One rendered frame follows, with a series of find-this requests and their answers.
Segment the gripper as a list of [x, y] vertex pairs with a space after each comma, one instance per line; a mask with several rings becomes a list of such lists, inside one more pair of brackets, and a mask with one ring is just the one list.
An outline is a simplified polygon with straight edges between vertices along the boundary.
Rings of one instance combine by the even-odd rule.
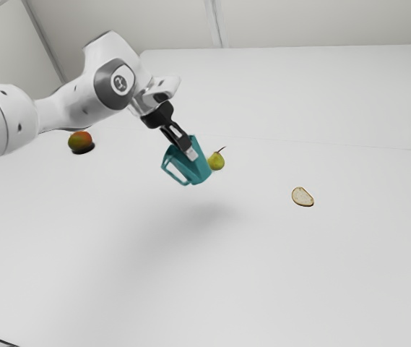
[[199, 155], [192, 145], [190, 137], [182, 128], [172, 121], [173, 105], [169, 101], [161, 103], [154, 111], [141, 117], [141, 121], [149, 129], [157, 129], [167, 137], [189, 160], [196, 160]]

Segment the teal faceted mug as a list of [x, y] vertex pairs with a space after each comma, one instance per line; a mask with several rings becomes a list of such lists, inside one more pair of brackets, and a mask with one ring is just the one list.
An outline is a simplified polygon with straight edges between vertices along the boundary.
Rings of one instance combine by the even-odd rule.
[[[175, 145], [170, 145], [163, 156], [161, 164], [161, 169], [182, 186], [201, 184], [212, 174], [212, 170], [209, 167], [197, 138], [194, 135], [190, 135], [189, 139], [191, 140], [191, 147], [186, 153], [190, 154], [193, 150], [196, 153], [194, 161], [191, 161], [189, 157]], [[169, 165], [175, 167], [183, 179], [175, 175], [175, 173], [169, 169]]]

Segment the green pear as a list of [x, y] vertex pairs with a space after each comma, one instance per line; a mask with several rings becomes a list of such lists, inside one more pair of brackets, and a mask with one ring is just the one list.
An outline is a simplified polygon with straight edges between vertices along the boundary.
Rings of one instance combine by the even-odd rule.
[[212, 171], [220, 171], [225, 166], [225, 159], [221, 154], [221, 151], [225, 147], [221, 147], [219, 150], [214, 151], [211, 156], [208, 157], [207, 163]]

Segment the red green mango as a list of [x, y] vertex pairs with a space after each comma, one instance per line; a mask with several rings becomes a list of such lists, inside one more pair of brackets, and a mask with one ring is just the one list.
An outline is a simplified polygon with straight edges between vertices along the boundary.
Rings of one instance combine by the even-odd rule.
[[70, 135], [67, 145], [72, 151], [81, 151], [93, 143], [92, 136], [89, 132], [78, 131]]

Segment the bread slice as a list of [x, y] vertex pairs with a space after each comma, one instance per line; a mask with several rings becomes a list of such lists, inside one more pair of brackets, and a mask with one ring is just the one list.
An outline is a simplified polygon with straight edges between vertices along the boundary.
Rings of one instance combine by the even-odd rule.
[[296, 187], [291, 193], [292, 200], [295, 204], [302, 207], [314, 206], [314, 198], [303, 187]]

